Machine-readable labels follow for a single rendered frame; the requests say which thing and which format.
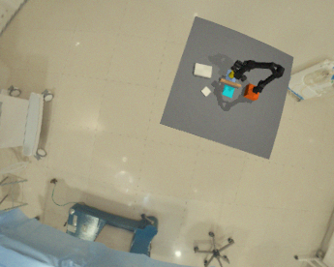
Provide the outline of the yellow cup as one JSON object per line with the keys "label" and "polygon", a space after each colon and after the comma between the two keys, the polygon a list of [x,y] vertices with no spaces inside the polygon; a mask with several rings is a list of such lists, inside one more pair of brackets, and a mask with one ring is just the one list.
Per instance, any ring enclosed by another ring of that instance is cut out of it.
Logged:
{"label": "yellow cup", "polygon": [[234,74],[234,72],[233,72],[233,71],[231,71],[231,72],[230,72],[228,75],[229,75],[229,77],[230,77],[230,78],[234,78],[234,76],[233,76],[233,75],[235,75],[235,74]]}

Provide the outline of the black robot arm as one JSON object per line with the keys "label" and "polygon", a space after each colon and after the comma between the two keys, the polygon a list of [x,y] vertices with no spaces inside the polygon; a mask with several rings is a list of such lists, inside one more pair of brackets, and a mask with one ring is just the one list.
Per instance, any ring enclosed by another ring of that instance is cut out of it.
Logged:
{"label": "black robot arm", "polygon": [[[245,65],[246,64],[246,65]],[[271,82],[272,80],[274,80],[275,78],[280,78],[281,76],[283,76],[284,70],[285,68],[283,68],[281,65],[279,64],[275,64],[275,63],[265,63],[265,62],[256,62],[255,60],[249,60],[249,61],[244,61],[244,63],[240,62],[239,60],[236,60],[234,63],[234,66],[236,66],[236,68],[240,69],[241,73],[245,73],[246,71],[250,72],[251,69],[256,69],[256,68],[261,68],[261,69],[270,69],[272,72],[272,75],[270,77],[268,77],[266,80],[261,80],[258,83],[257,87],[253,88],[253,93],[258,93],[258,92],[262,92],[262,89],[265,87],[265,85],[267,85],[267,83]],[[275,69],[274,67],[278,68]],[[236,71],[234,77],[236,79],[241,79],[241,74],[240,72]]]}

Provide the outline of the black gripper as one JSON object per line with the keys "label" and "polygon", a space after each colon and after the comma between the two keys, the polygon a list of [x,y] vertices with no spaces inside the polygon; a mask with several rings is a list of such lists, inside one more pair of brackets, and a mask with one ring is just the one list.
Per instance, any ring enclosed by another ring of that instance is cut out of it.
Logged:
{"label": "black gripper", "polygon": [[[236,66],[234,66],[234,65],[233,65],[231,68],[232,68],[232,70],[233,70],[234,73],[235,73],[236,71],[238,71],[238,72],[241,73],[241,71],[240,71],[241,68],[240,68],[239,70],[237,70]],[[241,73],[241,74],[242,74],[242,75],[241,75],[241,77],[242,77],[241,80],[242,80],[242,81],[245,81],[245,80],[247,79],[247,76],[245,76],[245,75],[243,76],[244,73]]]}

